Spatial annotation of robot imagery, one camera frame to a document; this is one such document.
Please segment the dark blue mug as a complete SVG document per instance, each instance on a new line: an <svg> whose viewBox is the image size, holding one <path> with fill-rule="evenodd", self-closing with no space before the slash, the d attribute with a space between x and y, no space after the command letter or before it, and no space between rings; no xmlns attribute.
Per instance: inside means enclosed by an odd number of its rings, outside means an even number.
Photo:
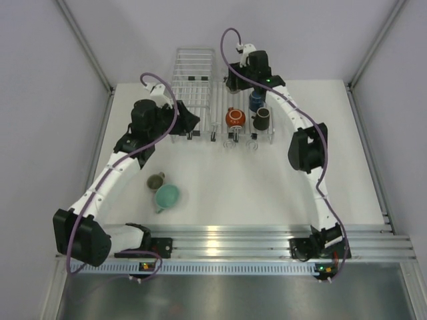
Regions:
<svg viewBox="0 0 427 320"><path fill-rule="evenodd" d="M263 97L255 91L252 91L249 96L249 110L256 113L257 110L262 108L263 106Z"/></svg>

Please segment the brown mug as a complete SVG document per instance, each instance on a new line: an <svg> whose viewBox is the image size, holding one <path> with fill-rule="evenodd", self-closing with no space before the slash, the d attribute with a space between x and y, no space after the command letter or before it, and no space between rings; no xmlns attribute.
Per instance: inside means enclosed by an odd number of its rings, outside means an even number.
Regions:
<svg viewBox="0 0 427 320"><path fill-rule="evenodd" d="M259 131L267 130L270 126L270 117L270 110L266 107L260 107L252 116L254 128Z"/></svg>

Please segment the teal mug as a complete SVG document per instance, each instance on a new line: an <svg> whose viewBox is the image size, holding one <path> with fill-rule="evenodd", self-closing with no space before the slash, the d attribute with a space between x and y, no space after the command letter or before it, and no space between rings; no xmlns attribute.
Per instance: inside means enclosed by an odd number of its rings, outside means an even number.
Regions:
<svg viewBox="0 0 427 320"><path fill-rule="evenodd" d="M176 205L180 197L180 190L176 185L161 186L154 195L155 212L161 213Z"/></svg>

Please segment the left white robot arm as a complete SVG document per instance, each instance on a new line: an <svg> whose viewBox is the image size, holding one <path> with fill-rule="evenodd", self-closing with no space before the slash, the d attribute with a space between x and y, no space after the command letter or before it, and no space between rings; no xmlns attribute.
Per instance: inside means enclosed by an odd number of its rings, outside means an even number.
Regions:
<svg viewBox="0 0 427 320"><path fill-rule="evenodd" d="M131 254L145 257L151 252L151 231L137 223L114 227L104 223L125 186L138 174L167 135L187 135L200 122L183 101L161 107L151 99L136 101L125 134L117 141L107 165L89 189L68 210L53 216L57 251L98 267L110 256Z"/></svg>

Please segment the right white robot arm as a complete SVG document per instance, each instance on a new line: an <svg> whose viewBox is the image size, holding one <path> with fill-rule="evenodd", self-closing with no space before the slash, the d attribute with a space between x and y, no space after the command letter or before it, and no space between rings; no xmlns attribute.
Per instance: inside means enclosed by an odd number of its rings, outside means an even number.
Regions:
<svg viewBox="0 0 427 320"><path fill-rule="evenodd" d="M304 174L316 206L310 235L291 241L292 257L302 262L317 258L346 260L350 257L348 235L331 206L326 189L328 128L302 111L290 95L284 80L272 75L265 51L253 51L242 61L228 65L226 82L230 91L252 88L268 107L284 116L292 129L288 149L291 167Z"/></svg>

